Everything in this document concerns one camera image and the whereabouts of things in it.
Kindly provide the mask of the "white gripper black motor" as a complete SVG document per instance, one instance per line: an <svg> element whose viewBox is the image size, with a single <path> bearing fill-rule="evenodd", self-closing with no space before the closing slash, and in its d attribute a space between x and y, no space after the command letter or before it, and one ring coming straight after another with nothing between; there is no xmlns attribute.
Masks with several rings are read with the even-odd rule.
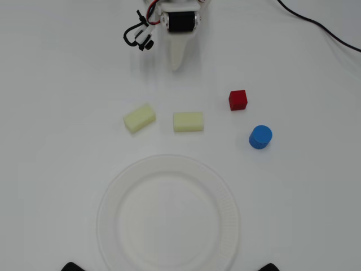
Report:
<svg viewBox="0 0 361 271"><path fill-rule="evenodd" d="M187 43L195 36L193 31L200 22L200 10L201 5L198 1L162 1L160 3L161 25L169 33L175 33L168 35L172 71L176 71L181 66Z"/></svg>

